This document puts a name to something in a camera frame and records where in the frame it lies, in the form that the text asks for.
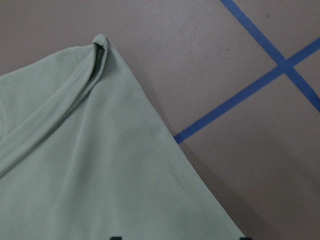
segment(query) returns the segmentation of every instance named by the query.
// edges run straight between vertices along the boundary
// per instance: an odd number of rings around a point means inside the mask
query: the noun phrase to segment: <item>waffle knit fabric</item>
[[[0,76],[1,240],[243,236],[105,35]]]

